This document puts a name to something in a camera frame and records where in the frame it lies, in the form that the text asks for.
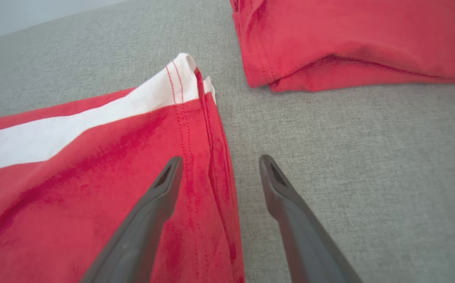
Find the gray fabric surface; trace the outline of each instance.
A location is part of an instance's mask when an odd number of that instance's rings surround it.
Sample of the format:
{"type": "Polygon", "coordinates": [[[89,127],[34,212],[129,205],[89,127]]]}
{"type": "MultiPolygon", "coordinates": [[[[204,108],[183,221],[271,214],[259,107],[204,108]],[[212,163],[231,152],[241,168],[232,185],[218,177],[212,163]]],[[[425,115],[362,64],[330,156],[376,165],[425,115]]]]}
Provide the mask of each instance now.
{"type": "Polygon", "coordinates": [[[0,116],[137,86],[179,52],[213,79],[248,282],[290,281],[260,154],[366,283],[455,282],[455,85],[251,89],[228,0],[130,0],[1,37],[0,116]]]}

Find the gray couch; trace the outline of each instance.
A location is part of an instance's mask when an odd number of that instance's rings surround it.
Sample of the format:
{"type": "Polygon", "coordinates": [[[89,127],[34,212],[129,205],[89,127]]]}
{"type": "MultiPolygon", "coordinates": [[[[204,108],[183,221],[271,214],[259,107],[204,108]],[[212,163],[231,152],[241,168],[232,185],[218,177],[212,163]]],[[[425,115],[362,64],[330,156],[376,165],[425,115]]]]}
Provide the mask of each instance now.
{"type": "Polygon", "coordinates": [[[138,86],[179,52],[210,75],[248,282],[289,282],[272,155],[366,283],[455,283],[455,85],[249,88],[229,0],[129,0],[0,37],[0,116],[138,86]]]}

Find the white fabric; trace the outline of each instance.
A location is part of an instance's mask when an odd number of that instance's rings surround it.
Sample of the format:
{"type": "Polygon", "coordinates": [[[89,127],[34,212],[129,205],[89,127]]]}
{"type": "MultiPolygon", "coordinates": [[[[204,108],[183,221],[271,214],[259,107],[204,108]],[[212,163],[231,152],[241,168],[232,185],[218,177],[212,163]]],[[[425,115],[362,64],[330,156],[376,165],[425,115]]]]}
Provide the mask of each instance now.
{"type": "Polygon", "coordinates": [[[35,120],[1,129],[0,168],[48,160],[92,127],[198,99],[195,69],[194,59],[181,53],[165,69],[125,97],[75,115],[35,120]]]}
{"type": "Polygon", "coordinates": [[[210,79],[210,76],[206,77],[206,79],[203,81],[203,89],[205,93],[212,93],[213,97],[213,102],[217,105],[217,99],[215,98],[215,88],[213,88],[212,84],[212,79],[210,79]]]}

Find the red garment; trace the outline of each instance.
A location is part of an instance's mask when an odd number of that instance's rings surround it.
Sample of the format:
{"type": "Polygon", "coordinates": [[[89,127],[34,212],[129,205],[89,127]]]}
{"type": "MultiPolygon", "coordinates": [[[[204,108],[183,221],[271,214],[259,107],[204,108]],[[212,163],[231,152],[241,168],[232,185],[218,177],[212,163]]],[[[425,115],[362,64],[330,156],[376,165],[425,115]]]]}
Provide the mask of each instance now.
{"type": "Polygon", "coordinates": [[[455,83],[455,0],[231,0],[251,87],[455,83]]]}
{"type": "Polygon", "coordinates": [[[176,155],[152,281],[243,282],[215,90],[186,54],[138,88],[0,118],[0,282],[77,282],[176,155]]]}

